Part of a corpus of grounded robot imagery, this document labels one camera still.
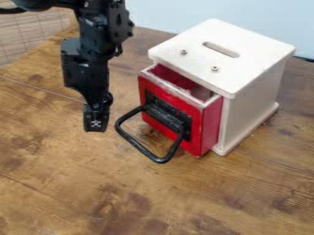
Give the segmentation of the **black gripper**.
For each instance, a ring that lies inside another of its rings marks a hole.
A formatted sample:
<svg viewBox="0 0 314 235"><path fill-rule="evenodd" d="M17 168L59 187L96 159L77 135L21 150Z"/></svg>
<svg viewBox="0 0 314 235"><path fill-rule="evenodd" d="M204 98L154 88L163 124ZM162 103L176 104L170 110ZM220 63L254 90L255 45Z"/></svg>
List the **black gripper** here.
<svg viewBox="0 0 314 235"><path fill-rule="evenodd" d="M96 46L77 38L61 42L61 67L65 87L76 90L85 100L83 128L85 132L104 132L109 122L108 60L113 57L113 45Z"/></svg>

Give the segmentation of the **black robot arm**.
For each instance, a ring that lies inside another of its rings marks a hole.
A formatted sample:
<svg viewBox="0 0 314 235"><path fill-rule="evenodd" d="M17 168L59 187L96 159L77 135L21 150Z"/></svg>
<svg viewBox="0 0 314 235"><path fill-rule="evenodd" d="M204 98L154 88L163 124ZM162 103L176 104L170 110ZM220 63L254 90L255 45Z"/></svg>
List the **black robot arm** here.
<svg viewBox="0 0 314 235"><path fill-rule="evenodd" d="M103 132L109 122L109 59L123 53L123 42L132 36L125 0L11 0L13 8L1 15L41 12L53 7L69 9L79 23L80 36L61 42L64 85L77 91L83 105L83 127Z"/></svg>

